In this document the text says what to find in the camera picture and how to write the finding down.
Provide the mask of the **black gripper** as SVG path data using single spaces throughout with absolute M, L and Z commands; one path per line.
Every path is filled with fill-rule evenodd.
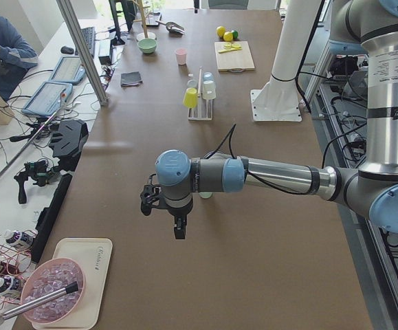
M 145 216 L 149 216 L 152 209 L 166 209 L 162 186 L 160 184 L 153 183 L 154 176 L 156 176 L 155 173 L 148 177 L 148 181 L 140 193 L 140 210 Z M 184 240 L 186 238 L 186 215 L 175 216 L 173 232 L 177 240 Z

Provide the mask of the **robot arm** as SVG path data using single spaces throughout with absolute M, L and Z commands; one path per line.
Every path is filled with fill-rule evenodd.
M 234 193 L 251 184 L 291 195 L 318 195 L 398 233 L 398 1 L 335 1 L 331 39 L 368 54 L 366 159 L 358 168 L 299 166 L 218 151 L 205 158 L 163 152 L 156 184 L 141 192 L 141 211 L 167 210 L 177 239 L 186 235 L 194 193 Z

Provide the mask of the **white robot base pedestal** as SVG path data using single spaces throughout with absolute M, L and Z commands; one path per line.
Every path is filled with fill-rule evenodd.
M 300 65 L 324 2 L 290 1 L 269 82 L 251 90 L 252 117 L 256 122 L 300 122 L 296 88 Z

